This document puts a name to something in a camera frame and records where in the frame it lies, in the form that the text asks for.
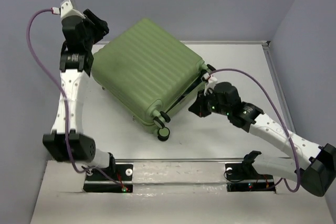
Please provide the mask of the green hard-shell suitcase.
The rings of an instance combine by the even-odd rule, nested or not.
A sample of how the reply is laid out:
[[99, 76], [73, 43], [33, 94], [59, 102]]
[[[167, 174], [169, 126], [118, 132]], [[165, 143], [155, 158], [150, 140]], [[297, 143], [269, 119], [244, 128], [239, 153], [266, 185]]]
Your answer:
[[93, 54], [91, 75], [148, 132], [167, 141], [171, 118], [194, 99], [204, 59], [154, 21], [143, 18]]

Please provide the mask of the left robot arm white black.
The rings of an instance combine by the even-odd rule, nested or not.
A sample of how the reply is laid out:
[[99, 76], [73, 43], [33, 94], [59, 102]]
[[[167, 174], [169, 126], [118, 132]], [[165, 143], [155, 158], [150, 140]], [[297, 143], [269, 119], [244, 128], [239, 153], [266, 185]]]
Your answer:
[[60, 54], [61, 94], [51, 133], [43, 145], [58, 162], [74, 162], [98, 169], [104, 179], [116, 174], [113, 155], [97, 149], [95, 141], [83, 133], [82, 112], [93, 64], [92, 47], [109, 33], [106, 21], [89, 9], [83, 13], [60, 8], [65, 41]]

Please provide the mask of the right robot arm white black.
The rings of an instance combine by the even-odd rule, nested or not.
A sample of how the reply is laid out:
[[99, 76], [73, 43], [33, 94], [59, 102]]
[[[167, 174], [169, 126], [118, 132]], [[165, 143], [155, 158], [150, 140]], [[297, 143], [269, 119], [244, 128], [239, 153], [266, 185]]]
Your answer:
[[265, 140], [288, 155], [288, 158], [277, 158], [251, 151], [232, 169], [232, 174], [239, 175], [240, 179], [273, 175], [298, 182], [317, 197], [324, 196], [335, 180], [333, 145], [321, 146], [285, 130], [262, 109], [242, 101], [237, 89], [229, 82], [199, 91], [188, 111], [200, 118], [213, 113], [224, 115], [233, 126]]

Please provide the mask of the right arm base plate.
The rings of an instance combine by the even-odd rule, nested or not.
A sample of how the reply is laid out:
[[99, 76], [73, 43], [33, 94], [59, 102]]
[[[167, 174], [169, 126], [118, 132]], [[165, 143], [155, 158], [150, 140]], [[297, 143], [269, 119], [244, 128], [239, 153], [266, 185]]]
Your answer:
[[226, 189], [229, 193], [276, 192], [275, 180], [272, 175], [246, 172], [241, 163], [227, 164], [223, 176], [227, 181]]

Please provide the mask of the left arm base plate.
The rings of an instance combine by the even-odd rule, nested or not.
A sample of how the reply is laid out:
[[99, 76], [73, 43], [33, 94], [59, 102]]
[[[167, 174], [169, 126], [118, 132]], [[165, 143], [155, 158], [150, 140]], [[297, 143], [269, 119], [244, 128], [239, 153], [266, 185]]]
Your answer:
[[115, 172], [103, 169], [103, 175], [97, 169], [85, 174], [83, 191], [86, 193], [128, 194], [133, 192], [133, 163], [116, 163]]

